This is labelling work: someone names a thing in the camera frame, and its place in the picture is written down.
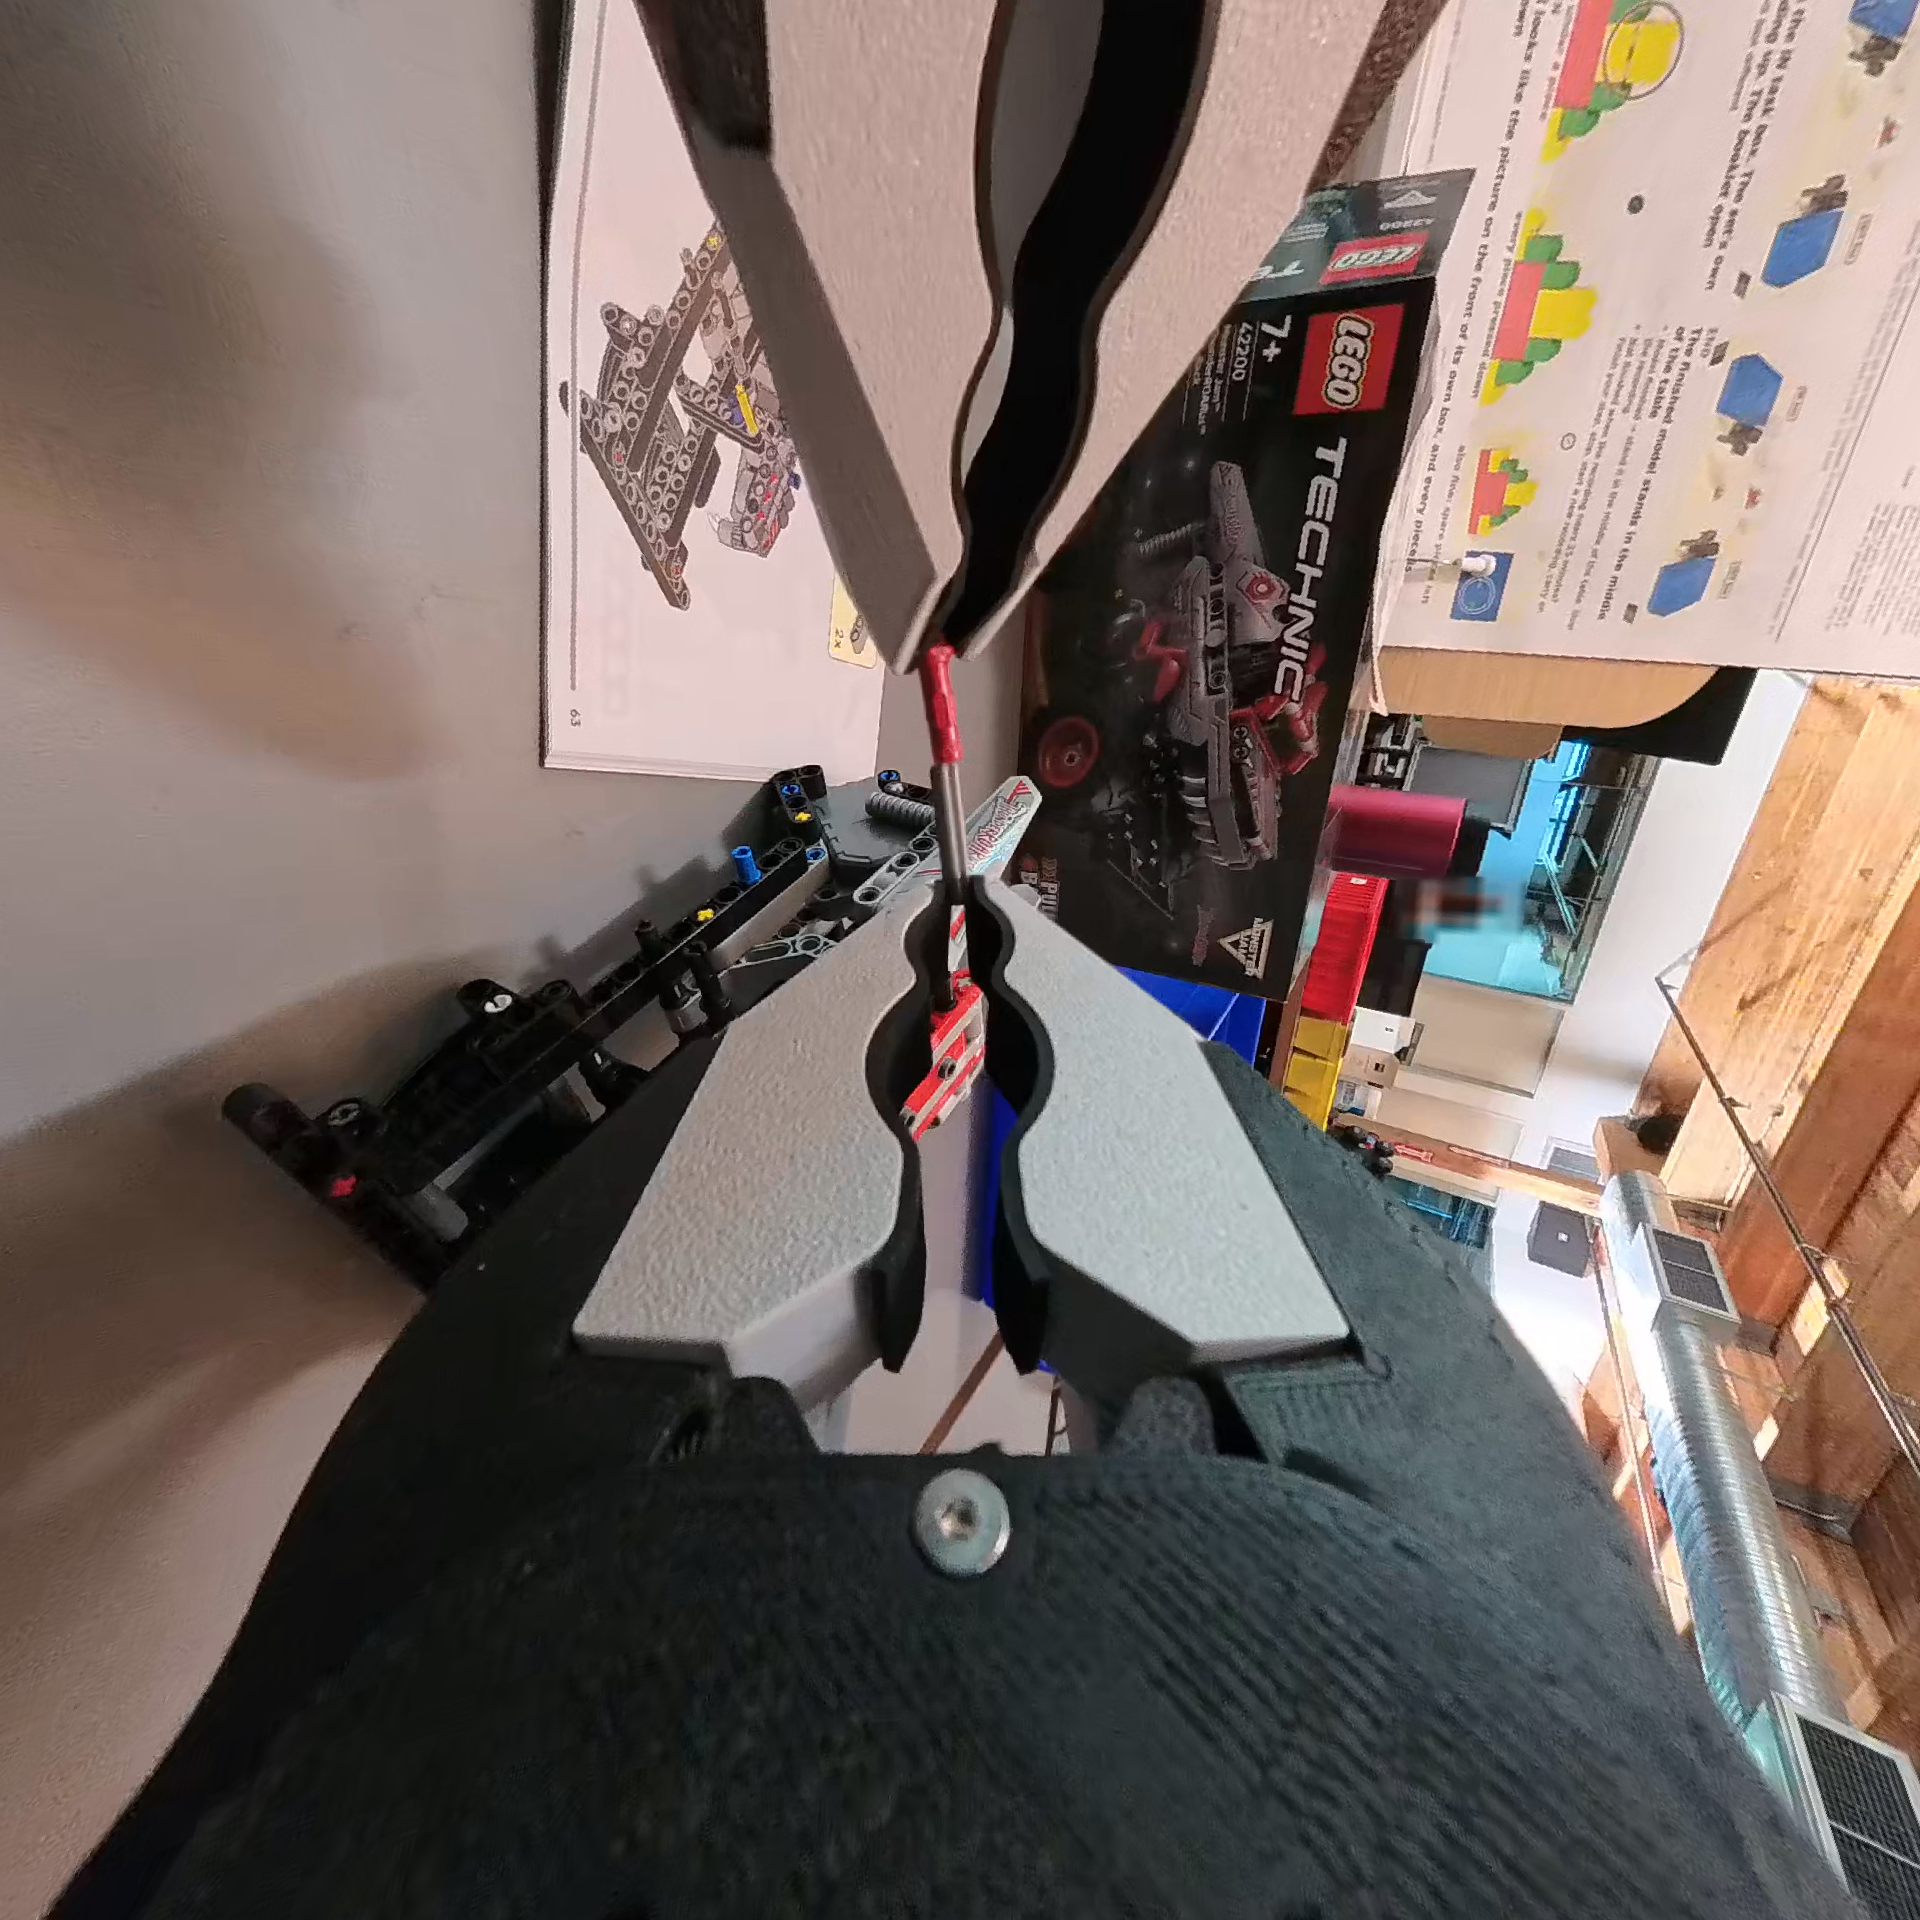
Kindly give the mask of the long metal air duct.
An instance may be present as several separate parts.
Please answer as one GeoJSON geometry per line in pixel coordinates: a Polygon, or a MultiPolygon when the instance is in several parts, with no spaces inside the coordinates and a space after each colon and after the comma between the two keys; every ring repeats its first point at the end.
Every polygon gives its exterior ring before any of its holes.
{"type": "Polygon", "coordinates": [[[1808,1585],[1724,1364],[1741,1348],[1743,1320],[1722,1261],[1638,1170],[1602,1186],[1600,1245],[1708,1689],[1854,1900],[1869,1916],[1916,1917],[1916,1771],[1843,1716],[1808,1585]]]}

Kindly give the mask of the grey toy axle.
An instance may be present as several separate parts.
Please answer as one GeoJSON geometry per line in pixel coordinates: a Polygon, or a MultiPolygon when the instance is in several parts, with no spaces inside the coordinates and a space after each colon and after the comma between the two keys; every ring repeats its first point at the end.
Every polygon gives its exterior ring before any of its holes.
{"type": "Polygon", "coordinates": [[[940,1012],[955,1007],[955,972],[967,951],[967,901],[970,901],[970,840],[963,793],[963,765],[958,759],[938,759],[930,765],[934,804],[934,833],[940,842],[940,872],[944,917],[934,938],[933,1003],[940,1012]]]}

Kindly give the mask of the yellow storage bin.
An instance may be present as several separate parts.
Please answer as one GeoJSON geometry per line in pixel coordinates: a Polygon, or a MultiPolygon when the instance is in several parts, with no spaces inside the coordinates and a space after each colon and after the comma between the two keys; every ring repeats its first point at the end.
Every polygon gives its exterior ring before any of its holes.
{"type": "Polygon", "coordinates": [[[1298,1015],[1287,1045],[1275,1048],[1274,1084],[1318,1131],[1332,1120],[1348,1040],[1348,1024],[1298,1015]]]}

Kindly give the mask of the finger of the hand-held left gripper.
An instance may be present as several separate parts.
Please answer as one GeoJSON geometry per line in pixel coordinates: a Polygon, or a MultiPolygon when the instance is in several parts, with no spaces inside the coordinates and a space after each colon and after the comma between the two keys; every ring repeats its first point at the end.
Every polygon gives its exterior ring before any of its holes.
{"type": "Polygon", "coordinates": [[[1072,143],[1094,5],[637,5],[741,267],[831,563],[890,669],[963,569],[1018,252],[1072,143]]]}
{"type": "Polygon", "coordinates": [[[948,642],[981,653],[1064,545],[1440,5],[1103,5],[1015,255],[1012,351],[963,485],[948,642]]]}

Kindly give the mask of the black toy set box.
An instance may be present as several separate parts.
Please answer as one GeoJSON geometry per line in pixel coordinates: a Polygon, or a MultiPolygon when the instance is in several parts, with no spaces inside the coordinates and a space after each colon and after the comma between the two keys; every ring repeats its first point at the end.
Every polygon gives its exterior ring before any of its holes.
{"type": "Polygon", "coordinates": [[[1290,993],[1471,184],[1309,195],[1027,603],[1015,875],[1120,969],[1290,993]]]}

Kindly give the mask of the red storage bin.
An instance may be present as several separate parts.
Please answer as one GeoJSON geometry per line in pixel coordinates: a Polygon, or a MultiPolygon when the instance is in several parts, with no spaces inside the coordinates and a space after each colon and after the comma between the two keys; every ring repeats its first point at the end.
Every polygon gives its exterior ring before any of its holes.
{"type": "Polygon", "coordinates": [[[1392,881],[1379,875],[1332,873],[1304,963],[1303,1017],[1332,1024],[1352,1019],[1389,887],[1392,881]]]}

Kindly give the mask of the black toy chassis model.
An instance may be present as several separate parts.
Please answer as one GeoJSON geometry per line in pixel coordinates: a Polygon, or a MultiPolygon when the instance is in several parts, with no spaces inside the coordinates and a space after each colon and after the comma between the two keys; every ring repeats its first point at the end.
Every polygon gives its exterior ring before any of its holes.
{"type": "Polygon", "coordinates": [[[940,877],[927,789],[896,770],[860,797],[867,842],[831,816],[822,769],[792,765],[759,793],[759,842],[731,877],[670,923],[637,920],[632,951],[583,986],[514,991],[476,976],[456,1019],[384,1095],[302,1112],[263,1084],[232,1089],[224,1120],[416,1295],[485,1239],[600,1120],[636,1103],[651,1068],[612,1040],[660,1017],[677,1050],[798,979],[911,881],[940,877]]]}

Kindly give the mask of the printed instruction sheet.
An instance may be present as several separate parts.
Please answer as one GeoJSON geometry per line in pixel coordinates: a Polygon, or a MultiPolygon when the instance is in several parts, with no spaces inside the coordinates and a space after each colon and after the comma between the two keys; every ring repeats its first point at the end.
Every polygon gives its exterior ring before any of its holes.
{"type": "Polygon", "coordinates": [[[1388,645],[1916,681],[1916,3],[1466,3],[1388,645]]]}

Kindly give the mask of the toy building instruction booklet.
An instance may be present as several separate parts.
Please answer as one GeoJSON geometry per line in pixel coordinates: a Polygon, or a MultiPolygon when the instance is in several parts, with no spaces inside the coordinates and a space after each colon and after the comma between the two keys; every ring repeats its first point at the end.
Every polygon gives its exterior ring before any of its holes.
{"type": "Polygon", "coordinates": [[[544,237],[544,765],[863,778],[878,653],[636,5],[567,5],[544,237]]]}

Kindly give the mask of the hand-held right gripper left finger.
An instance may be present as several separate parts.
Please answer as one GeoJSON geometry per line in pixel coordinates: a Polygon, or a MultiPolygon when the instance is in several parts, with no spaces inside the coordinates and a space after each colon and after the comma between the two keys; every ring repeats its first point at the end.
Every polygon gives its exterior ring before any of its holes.
{"type": "Polygon", "coordinates": [[[770,1378],[811,1410],[922,1331],[908,1100],[933,1068],[940,884],[911,881],[731,1023],[572,1333],[594,1355],[770,1378]]]}

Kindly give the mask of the red white toy beam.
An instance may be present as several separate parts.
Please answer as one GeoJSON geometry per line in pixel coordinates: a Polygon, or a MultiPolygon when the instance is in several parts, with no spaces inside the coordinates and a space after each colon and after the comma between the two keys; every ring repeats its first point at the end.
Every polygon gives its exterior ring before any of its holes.
{"type": "Polygon", "coordinates": [[[970,972],[952,976],[951,1009],[930,1019],[930,1068],[902,1104],[914,1141],[955,1115],[981,1076],[987,1050],[987,1009],[970,972]]]}

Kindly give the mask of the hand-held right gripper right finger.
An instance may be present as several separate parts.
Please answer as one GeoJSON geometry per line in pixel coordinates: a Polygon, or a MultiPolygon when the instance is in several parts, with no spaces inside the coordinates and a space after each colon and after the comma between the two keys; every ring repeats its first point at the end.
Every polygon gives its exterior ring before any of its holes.
{"type": "Polygon", "coordinates": [[[1093,1436],[1155,1381],[1326,1361],[1348,1316],[1200,1040],[1011,887],[967,898],[998,1146],[991,1300],[1093,1436]]]}

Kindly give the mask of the brown cardboard board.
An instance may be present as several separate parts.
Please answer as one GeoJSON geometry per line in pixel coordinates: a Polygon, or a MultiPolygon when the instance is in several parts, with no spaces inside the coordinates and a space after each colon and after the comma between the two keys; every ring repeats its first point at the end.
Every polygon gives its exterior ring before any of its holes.
{"type": "Polygon", "coordinates": [[[1714,764],[1755,683],[1750,667],[1450,652],[1386,645],[1375,707],[1438,751],[1546,759],[1566,738],[1714,764]]]}

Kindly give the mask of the maroon bottle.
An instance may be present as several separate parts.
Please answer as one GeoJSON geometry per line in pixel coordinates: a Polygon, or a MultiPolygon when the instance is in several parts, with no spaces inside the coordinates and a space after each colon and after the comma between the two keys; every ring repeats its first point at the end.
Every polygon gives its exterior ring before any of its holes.
{"type": "Polygon", "coordinates": [[[1455,864],[1468,803],[1371,785],[1328,792],[1326,864],[1379,881],[1440,881],[1455,864]]]}

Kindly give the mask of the grey desk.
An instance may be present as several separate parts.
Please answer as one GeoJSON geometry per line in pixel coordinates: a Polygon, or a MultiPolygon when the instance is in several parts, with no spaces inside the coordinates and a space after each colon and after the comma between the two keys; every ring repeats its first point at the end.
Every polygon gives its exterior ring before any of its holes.
{"type": "Polygon", "coordinates": [[[702,893],[540,764],[554,5],[5,5],[5,1528],[175,1492],[394,1285],[224,1128],[702,893]]]}

